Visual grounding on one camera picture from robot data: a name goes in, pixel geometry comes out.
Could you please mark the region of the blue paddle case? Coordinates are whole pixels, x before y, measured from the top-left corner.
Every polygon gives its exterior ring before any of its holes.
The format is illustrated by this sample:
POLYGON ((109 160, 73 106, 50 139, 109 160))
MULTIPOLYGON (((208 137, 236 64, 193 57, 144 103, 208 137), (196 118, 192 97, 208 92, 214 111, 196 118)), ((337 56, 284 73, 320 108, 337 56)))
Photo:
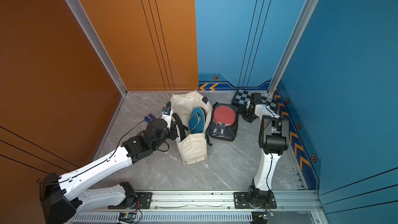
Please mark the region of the blue paddle case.
POLYGON ((205 131, 206 118, 206 111, 202 107, 194 108, 188 121, 188 128, 190 133, 203 133, 205 131))

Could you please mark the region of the cream canvas tote bag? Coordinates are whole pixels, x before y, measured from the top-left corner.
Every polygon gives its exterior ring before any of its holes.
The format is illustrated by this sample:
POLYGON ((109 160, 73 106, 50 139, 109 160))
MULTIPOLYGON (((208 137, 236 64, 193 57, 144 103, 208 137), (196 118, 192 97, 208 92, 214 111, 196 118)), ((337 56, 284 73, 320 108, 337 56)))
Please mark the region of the cream canvas tote bag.
POLYGON ((212 118, 212 107, 207 97, 202 96, 197 91, 185 94, 173 94, 171 97, 171 108, 177 113, 183 124, 188 127, 188 121, 192 110, 202 107, 207 114, 205 131, 203 133, 191 134, 186 131, 187 137, 180 141, 176 139, 176 144, 180 152, 183 165, 193 164, 207 159, 207 139, 206 130, 212 118))

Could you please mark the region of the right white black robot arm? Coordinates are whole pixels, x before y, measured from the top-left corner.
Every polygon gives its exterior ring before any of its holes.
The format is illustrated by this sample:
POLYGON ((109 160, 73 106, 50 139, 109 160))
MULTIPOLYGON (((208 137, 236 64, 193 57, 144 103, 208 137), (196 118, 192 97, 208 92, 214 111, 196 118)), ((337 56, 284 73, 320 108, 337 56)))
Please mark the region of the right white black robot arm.
POLYGON ((247 201, 252 208, 276 208, 272 181, 276 166, 289 148, 289 119, 271 108, 272 101, 263 102, 260 93, 253 93, 243 111, 243 118, 253 122, 261 120, 258 143, 261 158, 257 174, 248 190, 247 201))

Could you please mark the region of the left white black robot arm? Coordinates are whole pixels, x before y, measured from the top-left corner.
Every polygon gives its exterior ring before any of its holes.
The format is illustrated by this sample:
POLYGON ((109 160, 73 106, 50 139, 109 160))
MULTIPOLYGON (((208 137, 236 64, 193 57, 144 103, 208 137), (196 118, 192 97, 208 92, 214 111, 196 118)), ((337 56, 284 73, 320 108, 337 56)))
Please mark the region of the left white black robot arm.
POLYGON ((111 174, 158 151, 168 139, 178 138, 175 121, 155 119, 145 130, 129 138, 109 154, 75 171, 51 173, 40 182, 40 203, 48 224, 65 224, 76 214, 100 207, 139 208, 138 196, 129 182, 91 190, 111 174))

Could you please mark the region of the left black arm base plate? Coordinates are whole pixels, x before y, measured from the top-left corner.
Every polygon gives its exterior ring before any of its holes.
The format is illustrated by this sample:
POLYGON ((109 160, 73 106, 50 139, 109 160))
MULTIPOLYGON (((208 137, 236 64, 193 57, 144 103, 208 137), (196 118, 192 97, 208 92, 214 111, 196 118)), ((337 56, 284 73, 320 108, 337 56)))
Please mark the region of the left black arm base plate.
POLYGON ((119 205, 109 205, 108 209, 149 209, 152 192, 138 192, 135 196, 127 196, 119 205))

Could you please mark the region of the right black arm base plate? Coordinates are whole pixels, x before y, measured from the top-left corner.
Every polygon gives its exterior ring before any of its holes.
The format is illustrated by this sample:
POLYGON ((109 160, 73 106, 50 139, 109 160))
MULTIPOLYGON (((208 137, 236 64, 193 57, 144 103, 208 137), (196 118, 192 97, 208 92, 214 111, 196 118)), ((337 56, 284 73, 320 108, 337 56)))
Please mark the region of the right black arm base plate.
POLYGON ((234 192, 234 206, 236 209, 277 209, 277 203, 272 191, 259 191, 256 196, 249 196, 249 192, 234 192))

